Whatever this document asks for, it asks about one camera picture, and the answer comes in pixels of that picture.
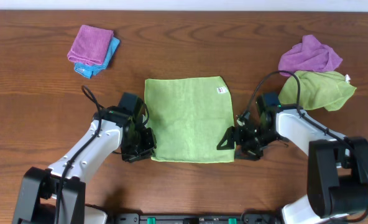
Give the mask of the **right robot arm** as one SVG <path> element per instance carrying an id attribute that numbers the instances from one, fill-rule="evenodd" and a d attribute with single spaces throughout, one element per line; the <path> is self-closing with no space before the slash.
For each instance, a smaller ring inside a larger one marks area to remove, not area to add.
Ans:
<path id="1" fill-rule="evenodd" d="M 284 206 L 269 223 L 350 223 L 348 215 L 368 215 L 368 142 L 330 130 L 295 105 L 282 105 L 276 93 L 257 98 L 260 122 L 249 113 L 225 132 L 216 148 L 258 161 L 272 142 L 294 143 L 308 156 L 307 194 Z"/>

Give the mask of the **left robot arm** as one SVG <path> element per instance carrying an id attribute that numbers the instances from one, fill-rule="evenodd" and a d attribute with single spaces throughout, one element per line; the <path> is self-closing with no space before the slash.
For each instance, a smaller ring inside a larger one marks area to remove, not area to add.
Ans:
<path id="1" fill-rule="evenodd" d="M 85 203 L 86 186 L 110 154 L 129 163 L 151 157 L 156 140 L 142 114 L 146 109 L 130 93 L 116 106 L 98 105 L 85 135 L 62 158 L 25 173 L 13 223 L 113 223 L 102 208 Z"/>

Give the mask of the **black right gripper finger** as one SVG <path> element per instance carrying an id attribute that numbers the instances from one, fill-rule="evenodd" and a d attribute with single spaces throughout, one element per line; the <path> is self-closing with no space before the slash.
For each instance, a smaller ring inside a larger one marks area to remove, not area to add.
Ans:
<path id="1" fill-rule="evenodd" d="M 216 149 L 218 151 L 231 150 L 231 149 L 236 148 L 236 142 L 234 140 L 234 131 L 235 131 L 234 126 L 227 128 L 226 132 L 224 133 L 223 138 L 220 140 L 220 142 L 216 146 Z"/>
<path id="2" fill-rule="evenodd" d="M 247 150 L 244 147 L 240 147 L 234 153 L 235 159 L 248 160 L 248 161 L 258 161 L 264 155 L 263 150 Z"/>

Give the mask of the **green microfiber cloth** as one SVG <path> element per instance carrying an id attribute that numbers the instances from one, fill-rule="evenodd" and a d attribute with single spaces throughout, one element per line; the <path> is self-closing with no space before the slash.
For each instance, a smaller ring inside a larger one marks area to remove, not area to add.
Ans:
<path id="1" fill-rule="evenodd" d="M 157 162 L 228 163 L 234 151 L 218 150 L 234 126 L 231 95 L 220 77 L 147 79 L 144 100 L 157 147 Z"/>

